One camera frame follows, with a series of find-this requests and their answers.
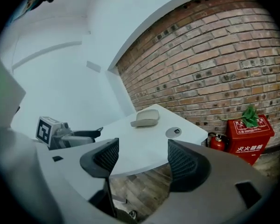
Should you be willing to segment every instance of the fire extinguisher box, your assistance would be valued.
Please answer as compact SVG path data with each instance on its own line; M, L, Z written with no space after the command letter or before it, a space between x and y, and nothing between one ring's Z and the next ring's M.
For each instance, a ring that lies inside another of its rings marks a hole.
M259 115L258 127L247 128L241 120L228 120L227 133L229 146L227 152L234 154L253 165L263 153L270 138L275 135L265 115Z

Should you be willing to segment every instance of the red fire extinguisher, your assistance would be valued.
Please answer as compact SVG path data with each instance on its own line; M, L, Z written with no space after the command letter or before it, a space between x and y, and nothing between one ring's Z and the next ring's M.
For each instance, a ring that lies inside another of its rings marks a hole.
M226 151L229 143L229 140L226 135L218 133L209 133L209 136L211 136L211 139L208 147L220 151Z

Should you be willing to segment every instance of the green plant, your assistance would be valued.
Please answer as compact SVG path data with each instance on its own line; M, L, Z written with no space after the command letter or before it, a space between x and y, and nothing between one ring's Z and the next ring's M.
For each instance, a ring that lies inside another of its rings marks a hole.
M243 121L243 123L246 125L247 128L258 126L257 123L258 115L256 113L256 108L254 108L252 105L248 106L248 108L242 113L241 117L232 118L232 119L239 119Z

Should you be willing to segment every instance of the wooden floor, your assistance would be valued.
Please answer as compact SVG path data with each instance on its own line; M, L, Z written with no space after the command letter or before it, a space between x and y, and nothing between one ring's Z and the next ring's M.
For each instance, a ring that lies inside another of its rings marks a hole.
M262 155L254 167L263 175L272 179L280 176L280 151ZM127 199L127 204L114 201L115 207L138 213L140 223L149 217L168 196L171 182L169 164L137 175L110 179L111 192Z

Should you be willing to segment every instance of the white table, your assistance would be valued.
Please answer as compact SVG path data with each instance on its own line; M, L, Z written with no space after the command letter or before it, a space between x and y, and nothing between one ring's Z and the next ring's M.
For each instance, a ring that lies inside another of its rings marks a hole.
M105 140L119 138L119 159L110 177L120 177L145 172L168 163L168 138L165 132L169 128L178 127L182 130L177 140L201 145L207 139L205 130L160 105L152 105L147 109L159 111L160 118L156 126L131 127L130 122L136 120L135 113L105 126L101 136L96 138L96 143L50 151L52 157L63 157L63 160L56 162L58 169L85 199L88 200L93 194L90 187L94 183L93 178L81 168L80 157L105 144Z

